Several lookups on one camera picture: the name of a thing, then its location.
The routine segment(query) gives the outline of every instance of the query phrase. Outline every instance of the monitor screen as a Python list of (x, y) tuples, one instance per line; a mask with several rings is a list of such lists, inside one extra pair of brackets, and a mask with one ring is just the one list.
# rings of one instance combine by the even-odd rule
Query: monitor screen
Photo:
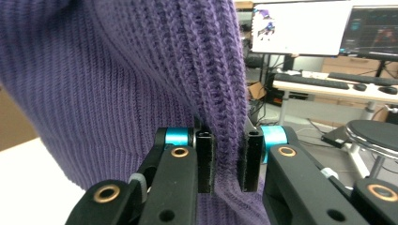
[(340, 53), (398, 61), (398, 6), (354, 7)]
[(351, 8), (348, 1), (256, 4), (253, 52), (337, 55)]

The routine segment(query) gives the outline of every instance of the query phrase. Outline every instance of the ribbed knit texture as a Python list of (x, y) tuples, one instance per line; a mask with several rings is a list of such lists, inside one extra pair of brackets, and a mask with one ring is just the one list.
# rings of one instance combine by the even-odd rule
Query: ribbed knit texture
[(209, 125), (216, 194), (199, 195), (199, 224), (268, 224), (237, 183), (240, 46), (229, 0), (0, 0), (0, 81), (82, 188), (127, 180), (159, 127)]

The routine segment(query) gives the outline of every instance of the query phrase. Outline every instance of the desk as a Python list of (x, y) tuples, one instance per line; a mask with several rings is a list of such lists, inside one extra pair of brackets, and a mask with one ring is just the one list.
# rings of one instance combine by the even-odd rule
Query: desk
[(0, 152), (0, 224), (65, 224), (84, 191), (40, 139)]
[[(375, 86), (373, 84), (367, 84), (367, 88), (364, 92), (353, 89), (353, 84), (349, 84), (348, 86), (350, 87), (350, 89), (343, 90), (343, 89), (320, 87), (320, 86), (313, 86), (301, 83), (274, 81), (273, 87), (278, 88), (280, 90), (284, 90), (283, 104), (281, 107), (281, 114), (278, 122), (279, 125), (282, 125), (284, 122), (284, 116), (286, 114), (286, 109), (289, 104), (290, 91), (315, 94), (315, 95), (335, 96), (340, 98), (356, 98), (356, 99), (367, 100), (368, 106), (362, 111), (362, 115), (358, 119), (367, 119), (367, 120), (372, 119), (375, 113), (375, 105), (377, 102), (395, 103), (395, 104), (398, 103), (398, 95), (389, 95), (380, 92), (377, 90), (378, 86)], [(359, 150), (360, 148), (355, 144), (353, 144), (349, 149), (346, 149), (348, 155), (354, 161), (360, 175), (362, 177), (365, 177), (369, 175), (369, 170), (366, 168), (366, 165), (363, 163), (363, 160), (359, 154)]]

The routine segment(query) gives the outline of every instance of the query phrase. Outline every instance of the gray floor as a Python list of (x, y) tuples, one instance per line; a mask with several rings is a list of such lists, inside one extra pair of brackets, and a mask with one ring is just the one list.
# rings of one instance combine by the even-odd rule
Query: gray floor
[[(266, 104), (265, 119), (261, 122), (272, 123), (279, 118), (280, 108), (274, 105)], [(264, 115), (264, 107), (259, 113), (259, 118)], [(354, 163), (344, 150), (335, 148), (325, 142), (322, 142), (322, 133), (315, 128), (308, 119), (298, 118), (287, 115), (285, 117), (285, 126), (290, 126), (298, 134), (298, 138), (304, 148), (310, 152), (325, 167), (332, 168), (339, 174), (340, 181), (347, 187), (352, 187), (356, 180), (360, 179)], [(332, 127), (323, 126), (315, 123), (315, 125), (324, 132), (329, 132)], [(374, 157), (369, 152), (361, 151), (366, 166), (370, 170), (375, 162)], [(385, 180), (398, 186), (398, 163), (391, 159), (386, 159), (384, 168), (381, 170), (378, 179)]]

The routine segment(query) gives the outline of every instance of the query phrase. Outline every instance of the cable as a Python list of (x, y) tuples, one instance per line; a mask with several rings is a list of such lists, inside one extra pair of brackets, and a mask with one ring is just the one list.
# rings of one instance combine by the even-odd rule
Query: cable
[(259, 96), (260, 94), (261, 94), (261, 90), (266, 90), (266, 87), (262, 84), (262, 83), (260, 83), (261, 84), (261, 88), (258, 90), (258, 92), (257, 92), (257, 96)]
[(392, 78), (398, 79), (398, 76), (391, 74), (391, 72), (389, 70), (387, 70), (386, 68), (384, 68), (384, 71), (386, 71), (390, 76), (392, 76)]
[(249, 39), (242, 40), (242, 50), (243, 50), (243, 58), (246, 59), (250, 53), (250, 40)]
[(274, 125), (276, 125), (276, 124), (278, 124), (278, 121), (270, 122), (270, 123), (265, 123), (264, 125), (265, 125), (265, 126), (274, 126)]
[(254, 112), (252, 112), (251, 114), (250, 114), (250, 116), (252, 116), (252, 115), (254, 115), (254, 114), (256, 114), (258, 111), (260, 111), (260, 109), (263, 107), (263, 105), (264, 105), (264, 101), (259, 101), (259, 103), (257, 103), (256, 105), (255, 105), (255, 107), (258, 107), (257, 109), (255, 109), (255, 111)]
[(333, 146), (327, 146), (327, 145), (323, 145), (323, 144), (316, 144), (316, 143), (311, 143), (311, 142), (305, 142), (303, 140), (298, 140), (301, 143), (304, 143), (306, 145), (310, 145), (310, 146), (317, 146), (317, 147), (326, 147), (326, 148), (335, 148)]
[(314, 136), (309, 136), (309, 135), (304, 135), (304, 134), (298, 134), (298, 137), (302, 137), (302, 138), (311, 138), (311, 139), (315, 139), (315, 140), (319, 140), (321, 137), (314, 137)]
[[(390, 63), (392, 63), (392, 62), (388, 62), (387, 64), (385, 64), (384, 67), (383, 67), (383, 69), (386, 70), (386, 65), (388, 65), (388, 64), (390, 64)], [(370, 71), (367, 71), (367, 72), (358, 73), (357, 75), (360, 76), (360, 75), (363, 75), (363, 74), (366, 74), (366, 73), (371, 73), (371, 72), (377, 72), (377, 69), (370, 70)]]
[(267, 110), (266, 110), (266, 105), (267, 105), (267, 103), (264, 101), (264, 115), (261, 117), (261, 118), (259, 118), (258, 120), (257, 120), (257, 122), (255, 123), (257, 126), (258, 126), (258, 124), (260, 123), (260, 121), (264, 118), (264, 117), (266, 117), (266, 115), (267, 115)]
[(274, 65), (272, 66), (272, 68), (275, 68), (275, 65), (278, 63), (278, 61), (279, 61), (279, 58), (281, 58), (281, 55), (278, 55), (278, 58), (276, 58), (276, 61), (275, 61), (275, 63), (274, 63)]
[(374, 114), (374, 116), (372, 116), (372, 119), (371, 119), (371, 120), (374, 120), (375, 117), (376, 117), (383, 109), (384, 109), (384, 107), (381, 108), (380, 110), (378, 110), (377, 112), (375, 112), (375, 114)]
[(395, 174), (398, 174), (398, 172), (395, 172), (395, 171), (392, 171), (392, 170), (390, 170), (390, 169), (387, 169), (385, 166), (381, 166), (384, 170), (386, 170), (386, 171), (388, 171), (388, 172), (390, 172), (390, 173), (395, 173)]
[(282, 65), (282, 64), (284, 64), (284, 63), (286, 63), (286, 62), (289, 62), (289, 61), (292, 61), (292, 60), (295, 60), (297, 57), (292, 57), (291, 59), (289, 59), (289, 60), (286, 60), (286, 61), (283, 61), (282, 63), (280, 63), (280, 64), (278, 64), (278, 65), (274, 65), (273, 67), (272, 67), (272, 69), (274, 69), (274, 68), (277, 68), (278, 66), (280, 66), (280, 65)]
[(309, 118), (307, 118), (308, 122), (310, 122), (310, 124), (312, 126), (314, 126), (314, 128), (316, 128), (321, 134), (326, 134), (326, 132), (322, 131), (318, 126), (316, 126), (313, 121), (311, 121)]
[(302, 130), (317, 130), (317, 129), (314, 129), (314, 128), (302, 128), (302, 129), (299, 129), (298, 131), (296, 131), (296, 133), (298, 134), (298, 133), (300, 133)]

